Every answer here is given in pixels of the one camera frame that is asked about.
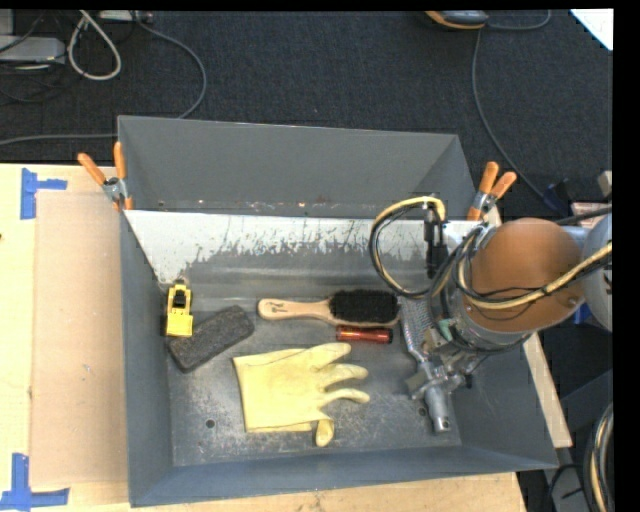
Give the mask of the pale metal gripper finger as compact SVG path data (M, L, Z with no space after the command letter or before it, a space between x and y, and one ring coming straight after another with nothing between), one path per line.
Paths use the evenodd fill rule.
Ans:
M399 298L400 326L406 348L417 362L425 362L427 355L423 349L425 333L431 325L431 317L421 299Z
M449 395L440 386L431 386L424 393L424 401L434 432L449 432L452 428Z

